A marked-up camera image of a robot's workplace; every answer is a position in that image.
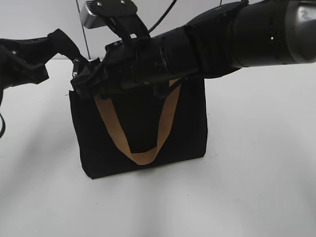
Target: black fabric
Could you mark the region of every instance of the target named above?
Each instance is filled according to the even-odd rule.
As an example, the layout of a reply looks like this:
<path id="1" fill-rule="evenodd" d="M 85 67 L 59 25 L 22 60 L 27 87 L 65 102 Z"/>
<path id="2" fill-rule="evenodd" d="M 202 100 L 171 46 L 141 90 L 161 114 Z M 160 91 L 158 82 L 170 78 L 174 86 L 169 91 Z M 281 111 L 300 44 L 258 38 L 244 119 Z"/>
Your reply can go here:
<path id="1" fill-rule="evenodd" d="M 149 88 L 120 94 L 112 100 L 132 153 L 155 147 L 164 101 L 153 96 Z M 93 99 L 81 100 L 70 91 L 70 101 L 82 167 L 92 179 L 205 155 L 207 117 L 203 79 L 182 85 L 170 136 L 156 160 L 144 166 L 138 166 L 116 148 Z"/>
<path id="2" fill-rule="evenodd" d="M 80 54 L 75 43 L 60 29 L 48 34 L 47 37 L 50 39 L 57 53 L 65 55 L 72 62 L 75 59 L 79 59 L 83 64 L 88 63 L 88 61 Z"/>

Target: white backdrop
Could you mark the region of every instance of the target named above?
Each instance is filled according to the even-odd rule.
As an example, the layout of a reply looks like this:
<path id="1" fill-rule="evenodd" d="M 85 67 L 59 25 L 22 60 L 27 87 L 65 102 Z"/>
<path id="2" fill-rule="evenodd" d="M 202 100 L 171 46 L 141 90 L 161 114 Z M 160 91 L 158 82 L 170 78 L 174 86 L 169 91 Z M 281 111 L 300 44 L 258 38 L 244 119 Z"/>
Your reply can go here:
<path id="1" fill-rule="evenodd" d="M 1 237 L 314 237 L 315 65 L 207 80 L 204 158 L 95 181 L 80 167 L 72 64 L 5 91 Z"/>
<path id="2" fill-rule="evenodd" d="M 60 28 L 87 56 L 76 0 L 1 0 L 0 12 L 0 38 L 40 38 Z"/>

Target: white wall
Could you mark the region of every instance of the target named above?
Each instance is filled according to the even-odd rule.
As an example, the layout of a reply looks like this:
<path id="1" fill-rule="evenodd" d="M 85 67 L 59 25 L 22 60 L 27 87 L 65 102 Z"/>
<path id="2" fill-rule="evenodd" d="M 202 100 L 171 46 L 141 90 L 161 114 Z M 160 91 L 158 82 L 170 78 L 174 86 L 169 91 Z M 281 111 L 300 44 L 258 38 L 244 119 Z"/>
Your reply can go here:
<path id="1" fill-rule="evenodd" d="M 76 0 L 2 0 L 0 3 L 0 38 L 45 37 L 57 28 L 68 34 L 87 55 Z"/>

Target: brown handle strap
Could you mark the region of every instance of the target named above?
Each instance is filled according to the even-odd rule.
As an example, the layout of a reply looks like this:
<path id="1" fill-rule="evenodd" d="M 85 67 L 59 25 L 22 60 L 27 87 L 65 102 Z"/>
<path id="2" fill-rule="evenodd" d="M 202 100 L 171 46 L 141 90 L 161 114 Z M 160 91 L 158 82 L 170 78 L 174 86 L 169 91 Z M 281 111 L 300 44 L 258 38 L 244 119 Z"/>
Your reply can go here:
<path id="1" fill-rule="evenodd" d="M 177 80 L 171 81 L 170 85 L 174 84 L 176 81 Z M 101 118 L 116 147 L 138 165 L 146 165 L 153 162 L 170 135 L 180 89 L 181 85 L 178 86 L 165 100 L 159 121 L 157 146 L 147 152 L 134 154 L 131 153 L 126 135 L 119 122 L 112 100 L 102 100 L 95 97 L 95 103 Z"/>

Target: cable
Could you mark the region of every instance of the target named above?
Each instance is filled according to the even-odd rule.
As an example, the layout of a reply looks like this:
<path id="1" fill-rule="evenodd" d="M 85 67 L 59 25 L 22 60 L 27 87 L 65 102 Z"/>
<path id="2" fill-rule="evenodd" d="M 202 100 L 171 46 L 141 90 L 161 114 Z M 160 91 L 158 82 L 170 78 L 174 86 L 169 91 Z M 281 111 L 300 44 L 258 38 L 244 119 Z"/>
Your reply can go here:
<path id="1" fill-rule="evenodd" d="M 76 4 L 77 4 L 78 13 L 80 14 L 80 8 L 79 8 L 78 0 L 76 0 Z M 85 47 L 87 48 L 88 57 L 89 57 L 89 60 L 91 60 L 90 51 L 89 51 L 89 47 L 88 47 L 87 37 L 86 37 L 86 35 L 85 35 L 85 30 L 84 30 L 84 27 L 83 27 L 82 24 L 81 24 L 81 29 L 82 29 L 82 33 L 83 33 L 83 38 L 84 38 L 84 42 L 85 42 Z"/>
<path id="2" fill-rule="evenodd" d="M 149 29 L 149 33 L 152 32 L 156 27 L 164 20 L 164 18 L 168 15 L 168 13 L 171 11 L 173 6 L 176 4 L 177 0 L 173 0 L 171 5 L 168 7 L 166 12 L 162 15 L 162 17 Z"/>
<path id="3" fill-rule="evenodd" d="M 4 121 L 4 118 L 2 117 L 2 115 L 0 114 L 0 118 L 2 120 L 2 128 L 1 128 L 1 131 L 0 131 L 0 138 L 4 135 L 4 132 L 5 132 L 5 121 Z"/>

